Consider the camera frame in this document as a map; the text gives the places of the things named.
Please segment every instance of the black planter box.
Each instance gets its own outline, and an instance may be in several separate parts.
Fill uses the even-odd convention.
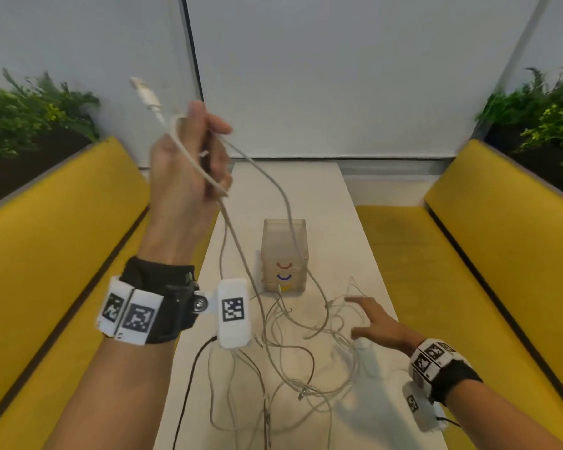
[[[484,141],[563,191],[563,148],[556,145],[545,145],[515,153],[514,151],[525,140],[521,135],[523,130],[523,127],[493,125]]]
[[[36,149],[22,151],[12,158],[0,158],[0,199],[80,151],[90,141],[77,132],[54,127],[38,135],[34,143]]]

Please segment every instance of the person's left arm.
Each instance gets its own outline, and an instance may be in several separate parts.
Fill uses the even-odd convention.
[[[230,126],[190,103],[180,139],[196,161],[208,131],[229,134]],[[213,136],[210,173],[224,189],[231,186],[229,157]],[[166,135],[152,147],[149,223],[138,259],[191,264],[196,243],[217,210],[216,193]],[[69,400],[45,449],[151,449],[161,421],[175,341],[135,346],[105,338]]]

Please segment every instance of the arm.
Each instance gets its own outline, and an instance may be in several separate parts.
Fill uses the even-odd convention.
[[[351,296],[346,301],[359,304],[371,321],[369,327],[353,328],[353,339],[367,338],[409,357],[425,340],[373,298]],[[460,382],[447,395],[446,405],[479,450],[563,450],[563,442],[481,382]]]
[[[231,128],[190,104],[180,139],[196,160],[209,129]],[[231,186],[229,157],[213,139],[210,170],[224,189]],[[216,210],[216,195],[166,135],[152,147],[150,221],[138,258],[169,265],[191,263],[196,243]],[[151,449],[165,406],[175,342],[134,346],[105,338],[67,404],[46,449]]]

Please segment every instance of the white tabletop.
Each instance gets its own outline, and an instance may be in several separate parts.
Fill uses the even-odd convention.
[[[349,277],[353,276],[360,289],[375,296],[384,309],[396,317],[383,284],[367,238],[354,209],[338,165],[334,162],[261,162],[284,188],[292,205],[293,218],[307,222],[309,267],[321,283],[328,298],[346,292]],[[260,280],[259,252],[266,218],[285,218],[286,211],[277,189],[248,163],[241,162],[233,169],[233,188],[226,206],[236,229],[240,244],[257,281]],[[224,222],[221,215],[210,240],[200,273],[200,287],[211,291],[219,283],[218,258],[223,240]],[[247,278],[240,257],[228,239],[223,258],[225,278]],[[266,310],[274,302],[263,298]],[[307,280],[306,291],[300,297],[286,299],[292,315],[308,325],[321,324],[324,318],[323,301],[313,281]],[[256,300],[250,303],[253,330],[260,334],[261,315]],[[343,310],[346,327],[360,325],[357,313]],[[320,334],[312,340],[293,324],[280,319],[285,344],[300,344],[309,348],[316,358],[313,384],[322,389],[334,389],[347,378],[346,357],[333,339]],[[200,316],[194,328],[181,335],[173,362],[173,375],[165,412],[155,448],[169,450],[187,387],[191,364],[202,344],[215,335],[215,316]],[[232,372],[232,356],[216,343],[212,344],[211,373],[214,385],[214,420],[222,427],[231,427],[231,415],[226,391]],[[265,350],[254,341],[245,349],[263,373],[265,386],[272,394],[280,378],[271,367]],[[343,399],[332,401],[331,448],[333,449],[421,449],[444,450],[441,432],[422,433],[402,395],[408,382],[408,358],[396,351],[378,346],[361,350],[362,369],[353,379],[350,391]],[[184,421],[180,428],[177,449],[233,449],[234,435],[217,431],[209,422],[210,389],[207,378],[208,350],[203,352],[195,371]],[[284,349],[283,366],[288,376],[306,380],[310,373],[310,359],[300,350]],[[255,373],[243,363],[237,363],[231,386],[232,405],[239,426],[249,429],[237,433],[238,448],[248,448],[252,428],[262,410],[262,393]],[[290,431],[279,430],[299,421],[311,410],[306,400],[298,401],[289,387],[282,387],[271,407],[272,447],[278,449],[323,450],[327,447],[330,414],[315,412]],[[262,425],[252,449],[263,448]]]

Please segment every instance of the plastic box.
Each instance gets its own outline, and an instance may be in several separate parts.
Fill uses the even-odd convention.
[[[307,284],[307,222],[293,219],[298,242],[297,253],[287,219],[266,219],[263,226],[261,260],[263,286],[268,292],[303,292]]]

